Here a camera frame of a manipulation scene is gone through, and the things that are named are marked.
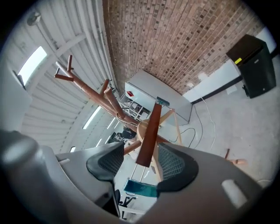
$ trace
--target speaker cabinet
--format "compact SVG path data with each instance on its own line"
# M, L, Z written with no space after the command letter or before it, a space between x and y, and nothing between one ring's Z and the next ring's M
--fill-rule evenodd
M274 67L264 41L245 35L227 52L243 78L244 90L250 98L276 86Z

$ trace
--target mesh backrest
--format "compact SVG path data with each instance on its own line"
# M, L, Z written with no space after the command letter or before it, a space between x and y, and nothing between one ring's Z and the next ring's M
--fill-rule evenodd
M98 165L112 173L114 176L117 174L120 166L123 163L123 150L113 150L98 160Z
M163 147L159 148L158 161L162 167L164 180L181 173L185 166L182 158Z

